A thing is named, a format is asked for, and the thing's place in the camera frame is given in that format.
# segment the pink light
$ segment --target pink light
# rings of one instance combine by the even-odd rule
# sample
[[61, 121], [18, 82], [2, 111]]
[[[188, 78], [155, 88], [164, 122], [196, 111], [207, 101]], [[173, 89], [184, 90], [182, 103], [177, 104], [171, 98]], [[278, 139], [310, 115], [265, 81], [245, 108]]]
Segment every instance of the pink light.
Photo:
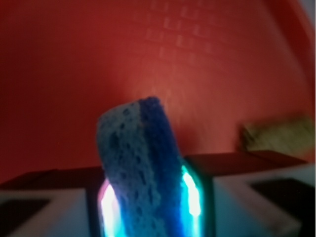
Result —
[[99, 192], [99, 209], [101, 211], [101, 234], [106, 237], [124, 237], [124, 226], [121, 220], [119, 202], [114, 189], [105, 180]]

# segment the blue sponge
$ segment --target blue sponge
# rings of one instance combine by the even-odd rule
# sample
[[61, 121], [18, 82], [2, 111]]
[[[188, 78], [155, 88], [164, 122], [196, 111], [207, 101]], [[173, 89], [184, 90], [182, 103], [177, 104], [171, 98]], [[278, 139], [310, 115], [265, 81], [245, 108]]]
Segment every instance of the blue sponge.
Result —
[[182, 237], [182, 165], [159, 99], [149, 97], [103, 114], [97, 144], [130, 237]]

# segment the red textured surface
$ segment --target red textured surface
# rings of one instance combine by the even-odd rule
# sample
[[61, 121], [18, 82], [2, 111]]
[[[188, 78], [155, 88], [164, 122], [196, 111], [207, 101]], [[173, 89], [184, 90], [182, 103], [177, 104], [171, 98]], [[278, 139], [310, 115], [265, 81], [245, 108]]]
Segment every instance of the red textured surface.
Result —
[[183, 154], [233, 151], [237, 125], [313, 113], [260, 0], [16, 0], [0, 7], [0, 182], [100, 164], [106, 110], [156, 95]]

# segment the sponge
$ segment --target sponge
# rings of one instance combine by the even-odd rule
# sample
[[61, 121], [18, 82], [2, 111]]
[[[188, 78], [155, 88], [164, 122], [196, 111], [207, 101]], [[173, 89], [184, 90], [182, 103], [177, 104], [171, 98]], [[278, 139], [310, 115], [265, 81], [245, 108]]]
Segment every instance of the sponge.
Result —
[[99, 118], [97, 145], [129, 237], [182, 237], [182, 165], [159, 99], [113, 108]]

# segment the glowing light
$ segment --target glowing light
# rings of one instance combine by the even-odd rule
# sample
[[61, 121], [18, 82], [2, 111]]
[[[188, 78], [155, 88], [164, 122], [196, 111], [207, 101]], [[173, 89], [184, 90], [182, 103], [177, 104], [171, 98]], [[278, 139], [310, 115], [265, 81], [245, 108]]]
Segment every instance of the glowing light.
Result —
[[[119, 202], [108, 180], [101, 187], [99, 206], [101, 225], [103, 225], [102, 234], [106, 237], [126, 237]], [[185, 166], [182, 166], [181, 218], [185, 235], [201, 236], [201, 196]]]
[[192, 176], [185, 171], [183, 180], [189, 189], [189, 213], [195, 217], [201, 214], [200, 197]]
[[112, 185], [108, 181], [104, 185], [106, 188], [100, 201], [104, 234], [106, 237], [124, 237], [126, 235], [120, 215], [119, 202]]

